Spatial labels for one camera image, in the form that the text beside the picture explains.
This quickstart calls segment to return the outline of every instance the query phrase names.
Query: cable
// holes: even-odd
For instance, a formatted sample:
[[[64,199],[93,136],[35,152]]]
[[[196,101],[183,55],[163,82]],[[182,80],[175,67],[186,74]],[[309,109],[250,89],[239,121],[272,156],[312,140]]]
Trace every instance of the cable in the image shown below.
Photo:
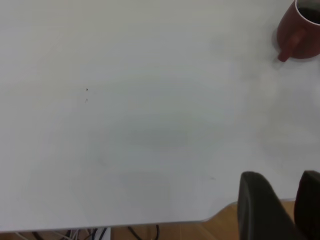
[[[96,236],[96,232],[97,232],[98,228],[95,228],[91,234],[91,240],[95,240],[95,236]]]
[[[105,227],[105,228],[103,229],[100,237],[99,237],[99,240],[102,240],[102,238],[104,237],[106,231],[107,231],[107,228]]]
[[[160,234],[159,225],[155,225],[155,228],[156,228],[156,236],[155,236],[154,240],[158,240],[159,234]],[[139,237],[139,235],[133,230],[132,227],[128,226],[128,229],[129,229],[130,233],[132,233],[132,235],[133,235],[137,240],[142,240],[142,238]]]
[[[36,239],[36,240],[44,240],[40,235],[39,235],[39,233],[38,232],[36,232],[36,231],[33,231],[32,232],[32,235],[34,236],[34,238]],[[70,238],[70,235],[71,235],[71,230],[68,230],[67,232],[66,232],[66,234],[65,234],[65,236],[66,236],[66,238]]]
[[[92,233],[89,234],[88,236],[86,236],[83,240],[87,240],[88,238],[90,238],[92,236]]]
[[[16,235],[18,235],[20,238],[22,238],[23,240],[29,240],[28,238],[26,238],[25,236],[23,236],[22,234],[20,234],[19,232],[15,232]]]
[[[79,234],[79,230],[76,230],[72,239],[73,240],[78,240],[78,234]]]
[[[61,234],[60,232],[57,232],[57,231],[52,231],[52,233],[62,237],[60,240],[63,240],[63,239],[69,239],[69,240],[73,240],[71,237],[68,237],[67,235],[63,235]]]

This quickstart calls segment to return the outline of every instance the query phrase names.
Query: wooden floor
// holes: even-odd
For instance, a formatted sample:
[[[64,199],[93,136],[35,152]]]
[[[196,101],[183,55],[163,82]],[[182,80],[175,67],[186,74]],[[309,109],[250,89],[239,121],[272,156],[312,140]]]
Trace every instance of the wooden floor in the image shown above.
[[[283,206],[293,219],[294,202],[284,202]],[[158,240],[238,240],[237,205],[230,205],[206,222],[161,224]],[[133,229],[143,240],[152,240],[156,236],[155,225],[134,226]],[[29,240],[35,240],[30,232],[22,233]],[[44,240],[58,240],[52,232],[41,233]],[[79,239],[88,235],[81,232]],[[0,234],[0,240],[22,240],[14,233]],[[136,240],[127,227],[113,227],[111,240]]]

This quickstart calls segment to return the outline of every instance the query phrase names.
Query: table surface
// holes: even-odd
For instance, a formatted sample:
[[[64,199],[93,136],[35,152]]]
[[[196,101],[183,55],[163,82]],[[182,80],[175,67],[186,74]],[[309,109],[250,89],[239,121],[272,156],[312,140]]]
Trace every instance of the table surface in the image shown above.
[[[0,231],[201,221],[243,171],[320,170],[320,61],[291,0],[0,3]]]

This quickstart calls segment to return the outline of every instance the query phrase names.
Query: mug handle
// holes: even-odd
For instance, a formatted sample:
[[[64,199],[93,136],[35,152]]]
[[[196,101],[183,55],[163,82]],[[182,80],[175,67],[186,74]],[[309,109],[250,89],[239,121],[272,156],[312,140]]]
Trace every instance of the mug handle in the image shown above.
[[[306,34],[307,31],[304,28],[300,28],[297,31],[295,31],[284,44],[281,52],[278,55],[278,59],[281,62],[287,61],[288,58],[290,58],[290,56],[292,55],[294,49],[297,47],[300,41],[306,36]]]

